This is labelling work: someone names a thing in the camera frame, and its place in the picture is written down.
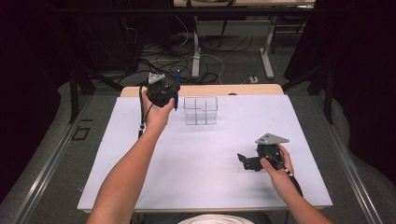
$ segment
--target person's lap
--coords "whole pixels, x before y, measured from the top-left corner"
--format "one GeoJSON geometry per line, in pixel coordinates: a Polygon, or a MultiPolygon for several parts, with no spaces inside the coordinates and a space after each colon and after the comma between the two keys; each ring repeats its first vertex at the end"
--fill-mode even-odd
{"type": "MultiPolygon", "coordinates": [[[[271,224],[271,220],[261,212],[231,212],[215,213],[233,217],[243,217],[253,223],[271,224]]],[[[176,224],[180,221],[191,217],[203,215],[202,213],[171,213],[171,214],[145,214],[143,217],[144,224],[176,224]]]]}

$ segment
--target black curtain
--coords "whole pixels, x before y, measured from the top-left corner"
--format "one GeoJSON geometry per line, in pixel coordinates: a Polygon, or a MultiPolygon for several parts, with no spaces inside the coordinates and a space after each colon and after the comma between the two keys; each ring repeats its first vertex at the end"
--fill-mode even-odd
{"type": "Polygon", "coordinates": [[[0,2],[0,201],[45,136],[61,101],[58,88],[68,80],[48,21],[38,0],[0,2]]]}
{"type": "MultiPolygon", "coordinates": [[[[318,0],[317,7],[350,2],[318,0]]],[[[396,184],[396,20],[390,1],[355,1],[344,18],[310,18],[285,73],[288,80],[322,64],[341,46],[334,64],[334,98],[350,125],[350,150],[396,184]]],[[[310,80],[316,81],[321,74],[310,80]]]]}

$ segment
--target dark background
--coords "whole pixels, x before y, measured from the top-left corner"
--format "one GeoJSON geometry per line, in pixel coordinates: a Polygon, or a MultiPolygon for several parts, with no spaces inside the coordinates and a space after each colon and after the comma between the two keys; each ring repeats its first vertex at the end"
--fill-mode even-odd
{"type": "MultiPolygon", "coordinates": [[[[54,27],[59,26],[68,33],[65,42],[77,55],[76,59],[89,67],[100,71],[133,69],[134,43],[130,40],[131,37],[134,39],[134,33],[126,33],[120,19],[75,21],[62,18],[55,21],[44,2],[56,7],[71,4],[79,7],[114,6],[111,0],[0,2],[0,75],[1,90],[6,93],[1,110],[4,144],[0,149],[0,200],[12,188],[43,139],[60,103],[57,90],[68,81],[68,68],[72,64],[54,27]]],[[[339,32],[346,30],[343,33],[346,38],[338,42],[342,50],[334,62],[334,97],[343,106],[350,124],[349,148],[396,183],[392,169],[396,149],[394,7],[384,1],[340,0],[318,0],[317,7],[345,7],[351,2],[358,3],[351,17],[309,19],[285,77],[294,80],[321,64],[332,52],[334,42],[340,40],[337,38],[339,32]]],[[[167,0],[152,3],[158,7],[168,4],[167,0]]],[[[162,20],[164,24],[139,22],[142,33],[165,47],[169,44],[168,35],[174,32],[171,21],[162,20]],[[148,27],[145,24],[165,30],[160,33],[145,30],[148,27]]]]}

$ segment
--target desk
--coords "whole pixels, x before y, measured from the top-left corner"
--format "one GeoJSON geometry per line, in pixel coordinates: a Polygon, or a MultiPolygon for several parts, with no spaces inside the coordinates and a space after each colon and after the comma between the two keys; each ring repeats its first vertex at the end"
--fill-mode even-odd
{"type": "MultiPolygon", "coordinates": [[[[137,140],[137,93],[138,88],[127,88],[117,100],[80,198],[80,210],[90,212],[106,175],[137,140]]],[[[269,175],[264,170],[246,171],[236,156],[257,156],[254,141],[265,133],[290,140],[284,146],[305,198],[316,208],[332,205],[289,97],[279,86],[182,86],[179,101],[187,95],[217,95],[217,124],[186,125],[182,105],[170,114],[151,159],[137,213],[287,209],[269,175]],[[239,95],[224,95],[230,92],[239,95]]]]}
{"type": "MultiPolygon", "coordinates": [[[[187,0],[174,0],[175,7],[186,7],[187,0]]],[[[226,7],[229,2],[210,3],[191,0],[192,7],[226,7]]],[[[236,0],[233,7],[281,7],[313,5],[315,0],[236,0]]],[[[195,17],[196,31],[194,32],[194,56],[192,62],[192,77],[199,76],[201,49],[199,48],[199,35],[221,35],[223,21],[198,21],[195,17]]],[[[260,49],[262,64],[267,78],[274,78],[274,72],[268,58],[274,34],[276,17],[270,21],[228,21],[223,35],[255,35],[265,36],[264,48],[260,49]]]]}

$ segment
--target human hand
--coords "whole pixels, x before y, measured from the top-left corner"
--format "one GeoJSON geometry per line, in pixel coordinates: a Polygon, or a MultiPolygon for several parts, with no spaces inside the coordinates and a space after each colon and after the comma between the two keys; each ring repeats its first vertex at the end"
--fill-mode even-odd
{"type": "Polygon", "coordinates": [[[143,91],[142,100],[146,118],[146,132],[150,131],[160,134],[168,122],[169,113],[174,108],[175,99],[172,98],[167,105],[159,107],[150,101],[148,92],[143,91]]]}
{"type": "MultiPolygon", "coordinates": [[[[289,171],[294,174],[293,166],[291,164],[291,158],[289,152],[280,144],[277,145],[280,152],[283,155],[283,163],[289,169],[289,171]]],[[[262,164],[262,168],[264,168],[267,173],[271,176],[271,182],[276,190],[276,193],[279,195],[280,198],[285,200],[289,195],[298,193],[297,189],[294,187],[293,183],[291,182],[289,176],[283,169],[276,170],[271,163],[262,158],[260,160],[262,164]]]]}

